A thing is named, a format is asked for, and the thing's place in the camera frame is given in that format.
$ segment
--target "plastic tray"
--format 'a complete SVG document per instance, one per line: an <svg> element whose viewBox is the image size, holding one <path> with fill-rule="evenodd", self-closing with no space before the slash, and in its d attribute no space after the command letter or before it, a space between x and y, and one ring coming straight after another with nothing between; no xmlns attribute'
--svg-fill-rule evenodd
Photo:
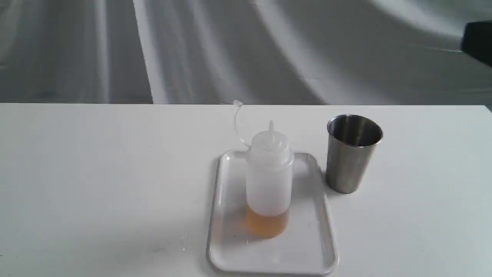
<svg viewBox="0 0 492 277"><path fill-rule="evenodd" d="M259 239L246 226L245 152L218 163L207 258L225 272L325 275L338 264L324 181L316 159L296 153L287 229Z"/></svg>

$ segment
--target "white table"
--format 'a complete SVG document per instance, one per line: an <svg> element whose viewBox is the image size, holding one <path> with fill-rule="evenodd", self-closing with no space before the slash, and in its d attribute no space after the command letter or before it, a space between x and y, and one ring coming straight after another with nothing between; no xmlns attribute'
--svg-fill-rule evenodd
<svg viewBox="0 0 492 277"><path fill-rule="evenodd" d="M0 276L216 276L216 159L244 149L231 105L0 104ZM482 106L244 106L325 167L327 121L384 140L362 187L327 189L334 277L492 276L492 114Z"/></svg>

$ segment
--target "metal cup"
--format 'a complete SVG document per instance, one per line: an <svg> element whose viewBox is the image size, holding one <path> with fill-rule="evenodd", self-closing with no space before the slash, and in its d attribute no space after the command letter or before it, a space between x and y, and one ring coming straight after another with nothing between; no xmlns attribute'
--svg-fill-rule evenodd
<svg viewBox="0 0 492 277"><path fill-rule="evenodd" d="M383 131L372 120L343 114L328 122L326 182L335 191L352 193L359 188Z"/></svg>

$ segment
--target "translucent bottle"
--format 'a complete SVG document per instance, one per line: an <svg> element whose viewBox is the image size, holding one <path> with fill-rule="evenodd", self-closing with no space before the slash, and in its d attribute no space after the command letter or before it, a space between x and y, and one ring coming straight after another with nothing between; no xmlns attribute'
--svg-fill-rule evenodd
<svg viewBox="0 0 492 277"><path fill-rule="evenodd" d="M246 153L246 220L263 238L280 235L289 221L294 152L286 135L274 130L253 137Z"/></svg>

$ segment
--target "orange liquid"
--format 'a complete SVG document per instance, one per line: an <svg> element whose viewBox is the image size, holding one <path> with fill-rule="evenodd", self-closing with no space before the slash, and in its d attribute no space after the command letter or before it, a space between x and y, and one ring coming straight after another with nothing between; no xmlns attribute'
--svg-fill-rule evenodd
<svg viewBox="0 0 492 277"><path fill-rule="evenodd" d="M248 206L246 211L246 222L249 229L262 238L273 238L280 235L289 222L289 210L276 216L259 215Z"/></svg>

